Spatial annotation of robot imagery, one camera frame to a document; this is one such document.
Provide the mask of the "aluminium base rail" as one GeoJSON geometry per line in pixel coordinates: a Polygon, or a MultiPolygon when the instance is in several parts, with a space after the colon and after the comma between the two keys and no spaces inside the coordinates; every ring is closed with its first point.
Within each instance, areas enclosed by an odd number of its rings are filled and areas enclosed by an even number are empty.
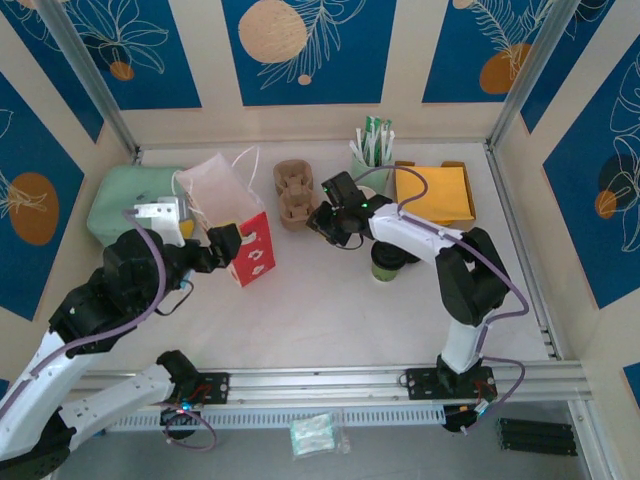
{"type": "MultiPolygon", "coordinates": [[[[591,388],[578,361],[526,361],[511,402],[587,401],[591,388]]],[[[407,367],[231,369],[229,408],[406,405],[407,367]]]]}

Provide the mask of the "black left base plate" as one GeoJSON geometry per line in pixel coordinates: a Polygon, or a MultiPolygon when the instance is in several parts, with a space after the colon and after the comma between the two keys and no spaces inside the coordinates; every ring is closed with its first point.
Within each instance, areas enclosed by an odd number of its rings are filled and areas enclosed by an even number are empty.
{"type": "Polygon", "coordinates": [[[199,405],[223,405],[227,402],[230,374],[227,372],[200,373],[189,402],[199,405]]]}

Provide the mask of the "black left base electronics box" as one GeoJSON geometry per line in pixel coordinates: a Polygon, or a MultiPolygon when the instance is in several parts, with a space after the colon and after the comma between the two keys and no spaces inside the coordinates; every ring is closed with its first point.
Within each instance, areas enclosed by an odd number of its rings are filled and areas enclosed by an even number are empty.
{"type": "Polygon", "coordinates": [[[168,444],[177,444],[195,433],[194,427],[200,423],[201,414],[188,402],[160,402],[160,424],[168,444]]]}

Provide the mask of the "aluminium frame post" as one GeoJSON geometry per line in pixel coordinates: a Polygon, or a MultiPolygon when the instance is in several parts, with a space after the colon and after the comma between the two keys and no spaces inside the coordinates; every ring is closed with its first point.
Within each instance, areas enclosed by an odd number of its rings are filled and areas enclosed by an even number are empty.
{"type": "Polygon", "coordinates": [[[486,139],[485,146],[488,152],[494,153],[505,138],[511,124],[529,98],[580,1],[555,0],[553,2],[551,11],[544,20],[525,63],[506,97],[498,119],[486,139]]]}
{"type": "Polygon", "coordinates": [[[33,0],[33,3],[92,103],[128,153],[130,164],[139,165],[140,145],[64,7],[58,0],[33,0]]]}

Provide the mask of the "black bar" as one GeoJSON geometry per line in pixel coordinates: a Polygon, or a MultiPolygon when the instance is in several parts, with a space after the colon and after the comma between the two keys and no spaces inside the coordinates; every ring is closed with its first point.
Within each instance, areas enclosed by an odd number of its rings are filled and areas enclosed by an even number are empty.
{"type": "Polygon", "coordinates": [[[569,424],[565,424],[565,423],[500,418],[498,420],[498,424],[503,429],[513,430],[513,431],[530,431],[530,432],[540,431],[540,432],[545,432],[546,434],[551,434],[552,432],[564,434],[565,432],[572,431],[572,427],[569,424]]]}
{"type": "Polygon", "coordinates": [[[561,444],[561,443],[569,443],[574,442],[575,438],[573,435],[549,435],[542,434],[537,432],[520,432],[520,431],[502,431],[500,433],[500,438],[506,442],[516,442],[516,443],[550,443],[550,444],[561,444]]]}
{"type": "Polygon", "coordinates": [[[519,442],[502,442],[501,448],[503,450],[519,451],[526,453],[556,455],[556,456],[569,456],[577,457],[578,452],[575,448],[557,447],[546,444],[527,444],[519,442]]]}

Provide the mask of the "black right base electronics box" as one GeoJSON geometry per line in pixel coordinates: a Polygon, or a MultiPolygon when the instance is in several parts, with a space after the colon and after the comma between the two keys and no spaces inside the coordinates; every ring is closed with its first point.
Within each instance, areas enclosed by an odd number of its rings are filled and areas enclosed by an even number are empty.
{"type": "Polygon", "coordinates": [[[443,427],[452,433],[467,433],[489,410],[489,405],[450,405],[444,407],[443,427]]]}

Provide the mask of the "black base electronics box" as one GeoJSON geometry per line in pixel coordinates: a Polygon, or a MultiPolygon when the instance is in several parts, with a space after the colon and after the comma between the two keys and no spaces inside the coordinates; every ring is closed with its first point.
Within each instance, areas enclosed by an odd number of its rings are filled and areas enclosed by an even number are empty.
{"type": "Polygon", "coordinates": [[[450,405],[444,407],[443,427],[452,433],[467,433],[489,410],[489,405],[450,405]]]}
{"type": "Polygon", "coordinates": [[[168,444],[177,444],[195,433],[194,427],[200,423],[201,414],[188,402],[160,402],[160,424],[168,444]]]}

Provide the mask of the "mint green lidded container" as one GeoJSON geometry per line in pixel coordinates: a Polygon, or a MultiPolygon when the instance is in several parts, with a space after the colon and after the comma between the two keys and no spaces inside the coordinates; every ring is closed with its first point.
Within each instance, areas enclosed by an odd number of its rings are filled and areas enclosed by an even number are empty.
{"type": "Polygon", "coordinates": [[[135,217],[134,206],[156,202],[160,197],[184,197],[178,184],[178,167],[118,166],[102,181],[91,207],[87,226],[105,247],[114,244],[133,225],[125,218],[127,211],[143,228],[151,229],[151,221],[135,217]]]}

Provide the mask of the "plastic bag of white packets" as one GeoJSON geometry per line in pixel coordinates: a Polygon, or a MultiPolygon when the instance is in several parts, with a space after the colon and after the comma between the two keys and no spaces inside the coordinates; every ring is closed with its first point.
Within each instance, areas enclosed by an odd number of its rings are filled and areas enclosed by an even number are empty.
{"type": "Polygon", "coordinates": [[[328,452],[336,448],[332,416],[328,413],[291,423],[290,439],[295,457],[328,452]]]}

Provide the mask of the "red white paper gift bag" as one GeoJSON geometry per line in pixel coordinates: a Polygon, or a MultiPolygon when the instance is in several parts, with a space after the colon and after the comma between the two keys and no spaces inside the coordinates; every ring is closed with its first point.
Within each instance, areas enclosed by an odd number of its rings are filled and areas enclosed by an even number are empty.
{"type": "Polygon", "coordinates": [[[276,265],[265,205],[253,191],[253,181],[244,180],[237,171],[237,165],[249,153],[254,154],[251,175],[255,176],[260,163],[257,146],[246,149],[232,162],[218,153],[195,167],[176,171],[172,177],[172,186],[184,191],[189,209],[203,230],[229,223],[237,226],[242,241],[230,273],[241,287],[276,265]]]}

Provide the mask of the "black plastic cup lid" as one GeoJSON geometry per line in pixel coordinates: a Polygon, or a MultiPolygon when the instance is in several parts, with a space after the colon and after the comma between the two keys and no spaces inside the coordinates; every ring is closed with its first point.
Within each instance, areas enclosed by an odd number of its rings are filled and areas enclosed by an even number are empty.
{"type": "Polygon", "coordinates": [[[371,247],[374,265],[385,270],[399,270],[407,261],[406,252],[386,242],[375,242],[371,247]]]}

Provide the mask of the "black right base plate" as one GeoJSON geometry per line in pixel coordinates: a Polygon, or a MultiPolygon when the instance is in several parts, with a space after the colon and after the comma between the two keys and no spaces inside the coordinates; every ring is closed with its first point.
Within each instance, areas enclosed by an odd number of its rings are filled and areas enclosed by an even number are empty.
{"type": "Polygon", "coordinates": [[[463,374],[439,368],[411,368],[405,372],[410,400],[477,400],[493,401],[497,388],[490,367],[480,366],[463,374]]]}

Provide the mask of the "mint green holder cup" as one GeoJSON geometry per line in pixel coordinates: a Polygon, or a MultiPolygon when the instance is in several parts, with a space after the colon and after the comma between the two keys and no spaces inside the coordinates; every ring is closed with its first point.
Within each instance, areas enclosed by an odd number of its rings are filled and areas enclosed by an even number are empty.
{"type": "Polygon", "coordinates": [[[355,153],[351,160],[351,177],[358,186],[365,186],[374,190],[377,194],[384,194],[390,171],[378,169],[367,165],[355,153]]]}

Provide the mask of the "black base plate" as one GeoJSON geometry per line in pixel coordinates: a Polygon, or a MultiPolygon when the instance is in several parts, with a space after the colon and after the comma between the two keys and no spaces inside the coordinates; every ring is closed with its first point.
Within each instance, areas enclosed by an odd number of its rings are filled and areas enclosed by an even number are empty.
{"type": "Polygon", "coordinates": [[[200,373],[189,402],[199,405],[223,405],[227,402],[230,374],[227,372],[200,373]]]}
{"type": "Polygon", "coordinates": [[[411,368],[405,372],[410,400],[477,400],[493,401],[497,388],[490,367],[480,366],[463,374],[439,368],[411,368]]]}

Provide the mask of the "brown pulp cup carrier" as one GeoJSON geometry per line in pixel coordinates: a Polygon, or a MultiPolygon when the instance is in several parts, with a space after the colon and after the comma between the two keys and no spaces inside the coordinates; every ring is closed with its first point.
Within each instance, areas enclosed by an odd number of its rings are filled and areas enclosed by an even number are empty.
{"type": "Polygon", "coordinates": [[[274,166],[273,176],[281,224],[289,231],[304,230],[319,206],[310,164],[301,159],[285,160],[274,166]]]}

